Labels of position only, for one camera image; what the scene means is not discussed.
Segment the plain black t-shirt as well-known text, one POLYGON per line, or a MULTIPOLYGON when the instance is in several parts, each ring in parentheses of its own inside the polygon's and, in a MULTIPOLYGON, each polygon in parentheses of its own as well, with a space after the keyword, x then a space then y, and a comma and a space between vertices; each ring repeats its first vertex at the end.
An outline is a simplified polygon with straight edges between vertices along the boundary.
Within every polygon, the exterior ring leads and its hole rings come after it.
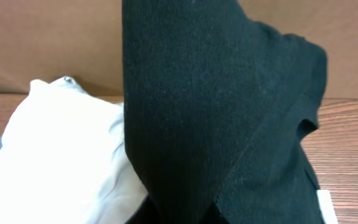
POLYGON ((124 0, 126 154, 147 196, 131 223, 322 223, 301 146, 326 52, 237 1, 124 0))

